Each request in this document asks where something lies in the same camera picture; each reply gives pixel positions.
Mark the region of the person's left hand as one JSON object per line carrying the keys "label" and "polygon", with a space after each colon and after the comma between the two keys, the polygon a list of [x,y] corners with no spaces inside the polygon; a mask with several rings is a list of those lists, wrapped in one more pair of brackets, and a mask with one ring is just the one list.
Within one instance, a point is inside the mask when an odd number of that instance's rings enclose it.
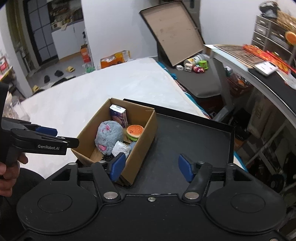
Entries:
{"label": "person's left hand", "polygon": [[1,163],[1,180],[0,180],[0,193],[1,196],[11,197],[13,186],[16,183],[20,174],[20,163],[27,164],[28,158],[25,153],[21,153],[18,160],[11,166],[7,167],[6,164]]}

